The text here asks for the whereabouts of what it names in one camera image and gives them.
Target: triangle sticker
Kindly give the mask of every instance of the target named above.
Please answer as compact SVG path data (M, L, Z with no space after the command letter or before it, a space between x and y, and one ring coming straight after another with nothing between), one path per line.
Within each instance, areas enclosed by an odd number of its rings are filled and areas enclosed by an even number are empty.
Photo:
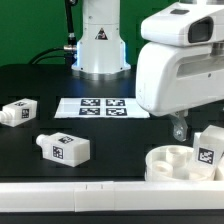
M107 35L106 35L106 33L105 33L103 28L100 29L100 31L97 34L95 39L96 40L108 40Z

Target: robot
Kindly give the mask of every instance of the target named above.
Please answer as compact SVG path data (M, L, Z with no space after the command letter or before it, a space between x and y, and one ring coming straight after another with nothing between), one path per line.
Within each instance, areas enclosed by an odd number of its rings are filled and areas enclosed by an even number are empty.
M115 79L130 69L120 38L120 0L83 0L83 36L72 69L80 77Z
M136 99L155 116L170 115L174 137L187 139L188 109L224 99L224 1L180 0L145 19Z

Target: black table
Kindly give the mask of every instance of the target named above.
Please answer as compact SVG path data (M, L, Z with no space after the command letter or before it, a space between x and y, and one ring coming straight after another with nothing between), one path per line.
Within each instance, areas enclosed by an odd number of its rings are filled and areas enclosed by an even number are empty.
M7 65L0 68L0 106L23 98L38 101L37 118L11 128L0 124L0 183L144 180L145 156L153 148L192 146L194 132L223 125L223 102L191 109L190 140L173 138L167 116L149 119L54 119L62 97L134 98L135 67L128 77L90 81L63 65ZM62 132L89 139L91 159L71 168L44 160L36 145L39 134ZM223 223L223 211L132 211L0 214L0 223Z

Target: black and white pattern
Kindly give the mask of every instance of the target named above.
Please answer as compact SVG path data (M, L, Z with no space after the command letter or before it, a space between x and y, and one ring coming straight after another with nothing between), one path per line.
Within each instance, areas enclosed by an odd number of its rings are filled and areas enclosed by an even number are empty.
M198 161L212 165L214 161L214 151L199 148Z
M107 116L127 116L127 110L125 108L107 108L106 109Z
M53 157L56 157L58 159L63 159L63 149L53 146Z
M124 107L125 100L115 100L115 99L107 99L106 106L117 106L117 107Z
M22 107L22 106L26 105L26 103L18 102L18 103L15 103L15 105L18 106L18 107Z
M149 118L134 98L62 98L55 118Z
M100 115L100 108L80 108L79 115Z
M22 109L22 119L29 118L30 110L29 109Z
M82 99L81 106L90 106L90 107L100 106L100 99Z
M58 139L59 142L62 142L64 144L68 144L69 142L72 142L74 141L74 139L68 137L68 136L65 136L64 138L61 138L61 139Z

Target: black cable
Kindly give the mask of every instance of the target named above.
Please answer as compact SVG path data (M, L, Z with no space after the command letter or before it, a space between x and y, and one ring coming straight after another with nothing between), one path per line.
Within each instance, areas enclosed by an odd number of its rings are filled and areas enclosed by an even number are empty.
M41 57L41 58L37 59L33 64L38 64L42 60L51 59L51 58L65 58L65 56L51 55L51 56Z
M77 40L73 27L72 7L77 5L78 0L65 0L65 12L68 29L68 45L76 45Z
M55 51L64 51L64 48L63 48L63 47L56 47L56 48L50 48L50 49L48 49L48 50L46 50L46 51L43 51L43 52L37 54L35 57L33 57L33 58L28 62L28 64L34 64L34 62L35 62L36 60L38 60L40 57L42 57L42 56L44 56L44 55L46 55L46 54L49 54L49 53L51 53L51 52L55 52Z

